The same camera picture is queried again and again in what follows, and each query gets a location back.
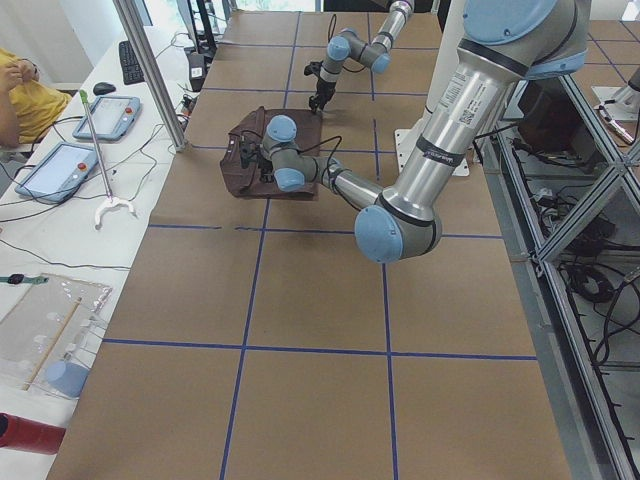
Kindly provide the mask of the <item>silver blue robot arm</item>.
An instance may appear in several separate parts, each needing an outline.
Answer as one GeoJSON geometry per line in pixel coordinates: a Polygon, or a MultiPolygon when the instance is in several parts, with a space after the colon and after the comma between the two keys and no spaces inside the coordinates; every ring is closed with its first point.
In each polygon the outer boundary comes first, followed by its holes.
{"type": "Polygon", "coordinates": [[[441,238],[434,204],[506,90],[523,80],[569,74],[585,61],[588,1],[465,1],[445,26],[460,26],[458,65],[395,183],[369,182],[333,157],[305,156],[286,115],[267,125],[259,148],[284,192],[321,183],[358,209],[356,243],[378,263],[431,251],[441,238]]]}
{"type": "Polygon", "coordinates": [[[332,99],[347,59],[354,60],[373,73],[383,73],[390,64],[391,49],[414,11],[414,1],[392,1],[385,21],[370,43],[361,39],[351,28],[331,35],[325,58],[310,62],[304,69],[305,76],[314,75],[317,78],[316,92],[309,97],[311,111],[323,111],[332,99]]]}

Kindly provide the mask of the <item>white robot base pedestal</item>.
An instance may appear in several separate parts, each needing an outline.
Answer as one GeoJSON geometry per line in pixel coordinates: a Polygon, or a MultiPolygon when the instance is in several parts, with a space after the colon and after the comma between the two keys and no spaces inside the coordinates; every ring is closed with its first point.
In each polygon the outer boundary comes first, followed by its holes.
{"type": "Polygon", "coordinates": [[[424,158],[448,166],[455,166],[452,175],[467,177],[470,169],[465,154],[453,155],[427,141],[421,132],[414,129],[397,129],[395,131],[396,158],[399,172],[407,165],[413,151],[418,149],[424,158]]]}

